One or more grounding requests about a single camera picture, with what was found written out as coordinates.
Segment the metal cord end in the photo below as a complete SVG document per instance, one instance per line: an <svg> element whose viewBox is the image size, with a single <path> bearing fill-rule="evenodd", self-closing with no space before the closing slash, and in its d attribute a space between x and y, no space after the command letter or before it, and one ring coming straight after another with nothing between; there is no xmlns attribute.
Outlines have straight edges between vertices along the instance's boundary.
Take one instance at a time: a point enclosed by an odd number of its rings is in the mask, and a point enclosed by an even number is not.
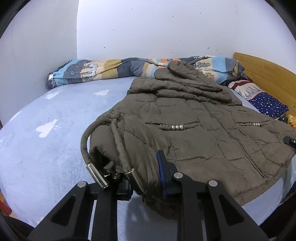
<svg viewBox="0 0 296 241"><path fill-rule="evenodd" d="M142 182L140 181L140 178L137 174L137 172L135 171L135 169L133 168L130 172L125 173L130 185L132 186L132 188L135 190L135 192L138 195L143 196L146 191L143 187Z"/></svg>
<svg viewBox="0 0 296 241"><path fill-rule="evenodd" d="M101 189L104 190L106 187L109 186L109 182L106 180L103 174L94 166L94 164L90 163L86 166L86 168Z"/></svg>

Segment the red object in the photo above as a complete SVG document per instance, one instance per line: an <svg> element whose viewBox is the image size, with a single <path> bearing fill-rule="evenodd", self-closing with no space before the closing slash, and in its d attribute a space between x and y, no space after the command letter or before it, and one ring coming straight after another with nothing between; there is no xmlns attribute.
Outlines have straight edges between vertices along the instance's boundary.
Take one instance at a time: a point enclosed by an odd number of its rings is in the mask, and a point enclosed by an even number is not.
<svg viewBox="0 0 296 241"><path fill-rule="evenodd" d="M8 207L7 205L5 205L3 202L0 201L0 209L2 212L4 212L5 214L10 215L12 213L12 210L10 209L10 207Z"/></svg>

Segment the brown puffer jacket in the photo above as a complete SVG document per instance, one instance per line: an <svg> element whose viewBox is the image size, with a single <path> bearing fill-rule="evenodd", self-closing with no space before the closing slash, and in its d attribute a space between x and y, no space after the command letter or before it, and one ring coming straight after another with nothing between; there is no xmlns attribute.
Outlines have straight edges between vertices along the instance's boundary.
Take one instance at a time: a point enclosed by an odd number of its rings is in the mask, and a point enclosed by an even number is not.
<svg viewBox="0 0 296 241"><path fill-rule="evenodd" d="M87 164L105 173L134 168L144 199L166 217L174 201L161 196L158 150L193 180L222 182L240 205L282 177L295 154L283 143L286 135L296 138L292 127L242 106L186 62L170 62L155 77L136 78L127 96L88 127L81 141Z"/></svg>

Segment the light blue bed sheet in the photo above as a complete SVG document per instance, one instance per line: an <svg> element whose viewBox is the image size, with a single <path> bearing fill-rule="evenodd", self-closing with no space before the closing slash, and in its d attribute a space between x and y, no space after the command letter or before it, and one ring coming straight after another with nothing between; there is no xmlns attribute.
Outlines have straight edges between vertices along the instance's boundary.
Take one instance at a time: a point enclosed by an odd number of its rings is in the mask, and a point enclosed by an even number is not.
<svg viewBox="0 0 296 241"><path fill-rule="evenodd" d="M57 87L24 107L3 127L0 188L21 220L35 227L76 183L93 182L81 157L81 136L99 115L125 97L133 79ZM296 180L295 165L293 158L283 178L243 206L258 224L290 190ZM172 241L176 232L176 221L151 211L140 196L118 202L118 240Z"/></svg>

